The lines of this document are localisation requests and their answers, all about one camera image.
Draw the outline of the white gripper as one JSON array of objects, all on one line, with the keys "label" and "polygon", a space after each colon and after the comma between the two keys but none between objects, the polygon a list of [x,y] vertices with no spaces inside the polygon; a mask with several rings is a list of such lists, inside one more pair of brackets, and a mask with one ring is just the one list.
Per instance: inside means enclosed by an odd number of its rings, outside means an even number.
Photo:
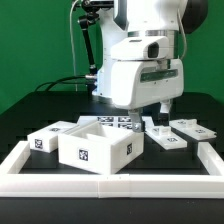
[{"label": "white gripper", "polygon": [[168,120],[172,98],[183,93],[183,65],[169,59],[166,36],[128,37],[111,48],[114,105],[128,111],[134,132],[144,131],[140,107],[161,102],[159,118]]}]

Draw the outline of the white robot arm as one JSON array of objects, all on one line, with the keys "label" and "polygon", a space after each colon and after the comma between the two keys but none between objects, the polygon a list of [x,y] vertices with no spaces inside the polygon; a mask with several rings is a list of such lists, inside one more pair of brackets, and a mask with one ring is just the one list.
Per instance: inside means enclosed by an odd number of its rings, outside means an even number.
[{"label": "white robot arm", "polygon": [[208,0],[96,0],[103,40],[103,65],[94,95],[125,109],[135,132],[144,130],[141,109],[183,93],[183,54],[177,37],[206,19]]}]

